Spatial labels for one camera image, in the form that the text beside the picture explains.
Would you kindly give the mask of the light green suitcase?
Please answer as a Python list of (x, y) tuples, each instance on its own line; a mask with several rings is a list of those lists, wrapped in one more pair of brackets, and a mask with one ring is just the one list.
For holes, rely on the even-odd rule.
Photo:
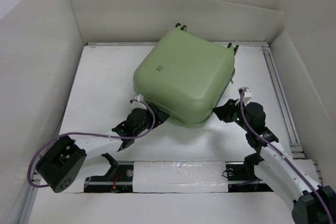
[(136, 68), (133, 88), (175, 124), (201, 127), (232, 82), (238, 48), (196, 37), (177, 23)]

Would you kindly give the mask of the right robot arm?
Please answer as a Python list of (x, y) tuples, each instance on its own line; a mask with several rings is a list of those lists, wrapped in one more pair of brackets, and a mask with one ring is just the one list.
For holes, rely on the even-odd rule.
[(255, 152), (241, 165), (228, 165), (223, 173), (238, 186), (257, 180), (264, 182), (291, 211), (294, 223), (335, 223), (335, 191), (322, 186), (300, 168), (266, 127), (266, 114), (259, 103), (243, 104), (228, 100), (213, 108), (220, 121), (236, 123), (245, 130), (246, 140)]

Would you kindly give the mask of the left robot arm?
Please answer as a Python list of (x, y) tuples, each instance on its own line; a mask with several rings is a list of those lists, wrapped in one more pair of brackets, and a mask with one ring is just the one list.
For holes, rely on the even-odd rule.
[(120, 165), (112, 154), (130, 147), (168, 118), (168, 113), (150, 103), (145, 109), (133, 109), (126, 120), (106, 134), (78, 133), (78, 140), (72, 139), (71, 133), (62, 134), (48, 143), (50, 148), (35, 171), (55, 193), (80, 178), (113, 181), (120, 175)]

